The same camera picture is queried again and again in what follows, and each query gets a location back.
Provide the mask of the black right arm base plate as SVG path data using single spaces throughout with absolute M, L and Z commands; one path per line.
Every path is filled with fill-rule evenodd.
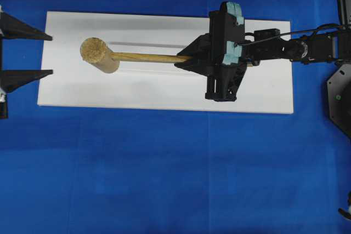
M 342 65 L 326 84 L 329 118 L 350 138 L 350 64 Z

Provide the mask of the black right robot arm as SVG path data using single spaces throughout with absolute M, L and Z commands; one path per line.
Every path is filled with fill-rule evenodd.
M 245 32 L 242 25 L 211 26 L 183 49 L 189 56 L 175 67 L 207 78 L 205 98 L 217 102 L 235 101 L 248 66 L 263 60 L 286 59 L 311 64 L 350 61 L 350 25 L 324 24 L 298 31 L 299 38 L 288 41 L 276 28 Z

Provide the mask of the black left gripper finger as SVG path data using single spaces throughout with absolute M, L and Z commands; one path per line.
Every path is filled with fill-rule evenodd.
M 11 93 L 52 74 L 53 70 L 3 70 L 1 71 L 1 89 L 5 93 Z
M 52 41 L 52 36 L 18 20 L 6 12 L 1 12 L 1 37 L 4 39 Z

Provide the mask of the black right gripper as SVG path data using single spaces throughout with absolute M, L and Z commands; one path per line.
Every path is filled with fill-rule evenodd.
M 236 94 L 248 66 L 259 65 L 253 55 L 257 38 L 253 41 L 211 40 L 209 33 L 200 35 L 178 56 L 194 57 L 175 63 L 175 67 L 207 77 L 205 98 L 216 102 L 235 101 Z

